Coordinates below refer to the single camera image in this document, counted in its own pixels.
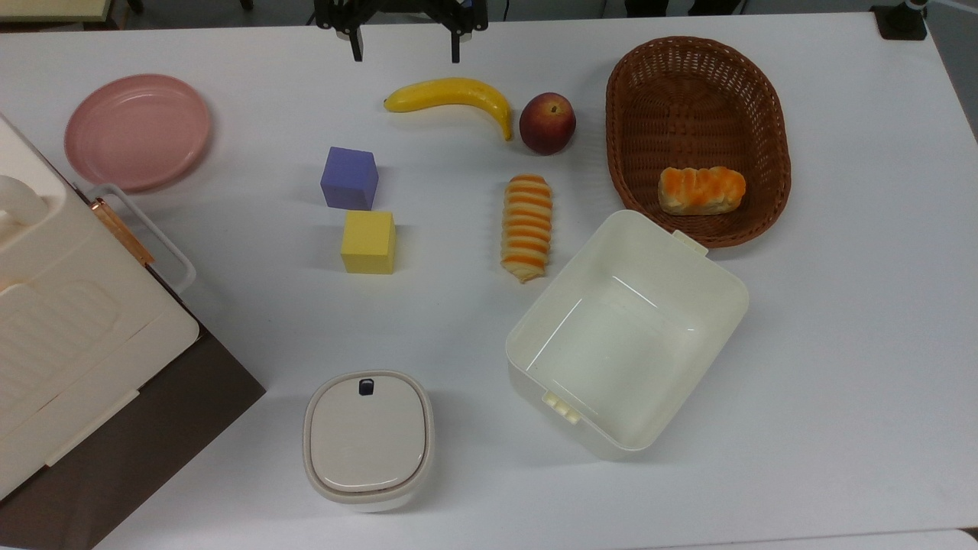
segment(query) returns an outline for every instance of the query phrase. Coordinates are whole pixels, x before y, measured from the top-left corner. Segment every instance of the yellow banana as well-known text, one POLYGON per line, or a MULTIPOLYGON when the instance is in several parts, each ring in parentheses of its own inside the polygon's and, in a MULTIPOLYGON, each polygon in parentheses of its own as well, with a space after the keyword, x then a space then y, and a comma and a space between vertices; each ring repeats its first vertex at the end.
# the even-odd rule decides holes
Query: yellow banana
POLYGON ((473 78, 438 78, 405 86, 390 94, 383 106, 394 113, 407 113, 439 105, 470 105, 485 111, 499 122, 503 137, 512 139, 510 102, 485 82, 473 78))

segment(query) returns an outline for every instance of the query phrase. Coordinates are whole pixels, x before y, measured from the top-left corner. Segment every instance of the brown basket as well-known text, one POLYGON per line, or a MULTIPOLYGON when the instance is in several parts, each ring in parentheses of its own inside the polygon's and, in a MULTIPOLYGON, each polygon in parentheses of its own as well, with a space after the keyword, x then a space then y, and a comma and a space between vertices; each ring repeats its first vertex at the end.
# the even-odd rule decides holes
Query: brown basket
POLYGON ((708 248, 745 243, 771 227, 791 190, 778 94, 747 58, 715 40, 669 36, 628 53, 607 86, 611 181, 626 207, 708 248), (740 207, 676 216, 659 207, 666 167, 726 166, 743 174, 740 207))

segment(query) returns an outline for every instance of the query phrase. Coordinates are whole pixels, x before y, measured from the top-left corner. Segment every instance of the yellow cube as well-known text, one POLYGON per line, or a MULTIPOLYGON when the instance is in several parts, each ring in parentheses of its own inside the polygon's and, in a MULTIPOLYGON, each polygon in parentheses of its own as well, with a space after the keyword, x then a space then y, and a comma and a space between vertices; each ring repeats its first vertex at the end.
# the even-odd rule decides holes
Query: yellow cube
POLYGON ((394 272, 394 214, 349 210, 339 254, 347 273, 389 275, 394 272))

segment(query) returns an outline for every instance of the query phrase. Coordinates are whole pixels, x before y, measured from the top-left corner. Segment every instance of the bread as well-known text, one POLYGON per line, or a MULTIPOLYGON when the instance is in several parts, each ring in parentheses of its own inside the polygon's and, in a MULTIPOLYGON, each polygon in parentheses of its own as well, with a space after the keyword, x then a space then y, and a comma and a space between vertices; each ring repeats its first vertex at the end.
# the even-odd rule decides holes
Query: bread
POLYGON ((668 214, 722 214, 740 206, 746 182, 736 170, 666 168, 659 176, 659 206, 668 214))
POLYGON ((551 188, 535 174, 519 174, 503 202, 502 265, 525 283, 545 271, 550 252, 551 188))

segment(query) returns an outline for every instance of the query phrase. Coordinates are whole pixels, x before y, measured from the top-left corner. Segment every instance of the round lidded container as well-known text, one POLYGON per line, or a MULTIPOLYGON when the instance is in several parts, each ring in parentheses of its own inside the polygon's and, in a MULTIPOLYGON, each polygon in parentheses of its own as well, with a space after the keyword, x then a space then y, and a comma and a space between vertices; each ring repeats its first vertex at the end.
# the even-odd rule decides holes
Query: round lidded container
POLYGON ((424 388, 396 371, 336 377, 306 409, 302 454, 320 494, 360 512, 410 500, 427 474, 434 433, 424 388))

